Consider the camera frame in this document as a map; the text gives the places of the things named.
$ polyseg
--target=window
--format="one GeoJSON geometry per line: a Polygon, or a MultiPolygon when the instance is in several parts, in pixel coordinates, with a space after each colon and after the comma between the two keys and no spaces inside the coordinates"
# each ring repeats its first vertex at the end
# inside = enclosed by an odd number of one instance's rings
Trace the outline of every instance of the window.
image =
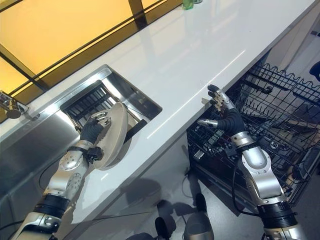
{"type": "Polygon", "coordinates": [[[19,1],[0,12],[0,88],[28,104],[181,2],[19,1]]]}

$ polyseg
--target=sink basin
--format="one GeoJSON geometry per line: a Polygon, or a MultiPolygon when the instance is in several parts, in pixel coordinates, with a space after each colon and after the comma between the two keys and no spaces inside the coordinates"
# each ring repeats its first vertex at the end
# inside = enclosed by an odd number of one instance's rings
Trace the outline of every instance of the sink basin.
{"type": "Polygon", "coordinates": [[[88,118],[99,111],[110,109],[121,102],[128,112],[129,126],[125,142],[157,116],[162,108],[107,65],[89,78],[99,79],[86,86],[60,106],[77,131],[88,118]]]}

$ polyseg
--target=robotic arm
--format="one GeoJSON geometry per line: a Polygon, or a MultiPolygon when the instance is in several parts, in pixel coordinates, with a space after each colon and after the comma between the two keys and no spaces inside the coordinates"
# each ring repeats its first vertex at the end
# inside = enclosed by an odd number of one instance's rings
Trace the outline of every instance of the robotic arm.
{"type": "Polygon", "coordinates": [[[270,156],[246,132],[244,121],[228,96],[214,85],[208,86],[210,100],[222,120],[199,119],[198,124],[224,130],[242,154],[240,169],[247,189],[257,205],[268,240],[306,240],[287,198],[271,169],[270,156]]]}
{"type": "Polygon", "coordinates": [[[94,148],[99,133],[104,127],[95,118],[89,118],[84,125],[80,140],[60,159],[56,173],[51,177],[41,200],[30,212],[12,240],[55,240],[62,216],[69,202],[81,185],[89,168],[88,152],[94,148]]]}

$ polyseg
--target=white countertop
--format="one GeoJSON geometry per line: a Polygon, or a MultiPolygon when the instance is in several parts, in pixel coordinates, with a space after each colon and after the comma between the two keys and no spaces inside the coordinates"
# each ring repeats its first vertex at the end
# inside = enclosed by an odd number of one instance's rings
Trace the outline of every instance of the white countertop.
{"type": "MultiPolygon", "coordinates": [[[[192,10],[178,7],[34,100],[30,108],[38,109],[108,64],[162,107],[133,137],[121,162],[107,171],[93,170],[85,178],[73,223],[94,218],[123,182],[141,174],[203,113],[208,84],[230,87],[313,2],[204,0],[192,10]]],[[[18,123],[8,122],[1,132],[9,133],[18,123]]]]}

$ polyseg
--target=dishwasher rack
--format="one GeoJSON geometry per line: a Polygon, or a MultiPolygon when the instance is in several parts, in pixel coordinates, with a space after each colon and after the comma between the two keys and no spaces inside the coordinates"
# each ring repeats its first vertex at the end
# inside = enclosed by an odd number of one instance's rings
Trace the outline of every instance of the dishwasher rack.
{"type": "MultiPolygon", "coordinates": [[[[271,167],[288,202],[295,206],[320,158],[320,86],[259,62],[226,94],[246,129],[271,157],[271,167]]],[[[212,106],[200,118],[219,119],[212,106]]],[[[193,123],[187,130],[191,167],[231,192],[236,148],[222,130],[193,123]]],[[[249,193],[238,170],[236,194],[246,207],[249,193]]]]}

